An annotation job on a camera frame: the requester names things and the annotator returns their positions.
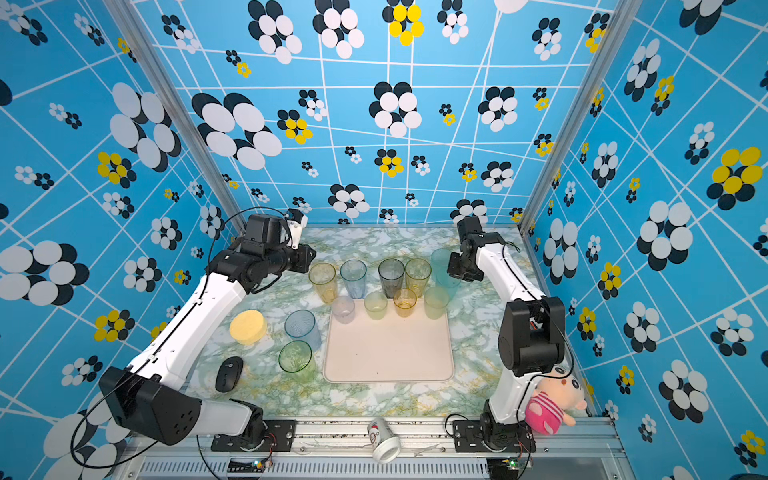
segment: white paper cup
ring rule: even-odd
[[[397,458],[400,437],[392,433],[385,419],[376,417],[368,424],[368,437],[373,445],[373,459],[378,463],[389,463]]]

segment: beige tray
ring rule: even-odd
[[[453,377],[451,334],[446,314],[427,318],[423,299],[406,318],[392,301],[381,320],[355,300],[355,319],[339,323],[331,314],[323,375],[331,383],[446,382]]]

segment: marble-pattern table surface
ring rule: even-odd
[[[522,248],[516,227],[488,228]],[[368,266],[368,291],[380,290],[377,268],[385,258],[403,263],[413,257],[429,259],[432,251],[458,251],[458,234],[450,227],[323,227],[306,228],[302,243],[317,250],[313,263],[327,262],[337,271],[346,260],[357,258]],[[536,284],[525,250],[508,251]],[[344,294],[339,279],[339,294]],[[202,399],[239,399],[264,409],[266,416],[302,415],[403,415],[437,416],[450,412],[479,415],[494,392],[502,372],[496,340],[503,304],[489,280],[463,282],[449,304],[449,327],[455,374],[440,383],[328,383],[323,378],[325,342],[330,306],[315,293],[307,275],[286,272],[274,286],[247,296],[221,323],[200,354],[187,394]],[[244,310],[259,310],[268,322],[267,334],[252,346],[242,346],[229,334],[232,319]],[[315,354],[317,376],[302,384],[287,378],[277,365],[280,349],[289,341],[284,324],[289,313],[311,310],[323,334],[323,348]],[[243,374],[228,393],[214,388],[221,363],[230,356],[243,358]]]

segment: blue wallpaper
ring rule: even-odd
[[[638,478],[768,474],[765,6],[645,0],[527,232]]]
[[[231,233],[101,2],[0,0],[0,19],[0,478],[76,480],[77,412]],[[78,458],[112,463],[127,431],[101,407],[85,425]]]
[[[517,223],[616,3],[132,5],[241,207]]]

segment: yellow sponge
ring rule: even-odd
[[[266,320],[258,310],[246,310],[236,316],[230,324],[230,335],[238,343],[251,345],[266,333]]]

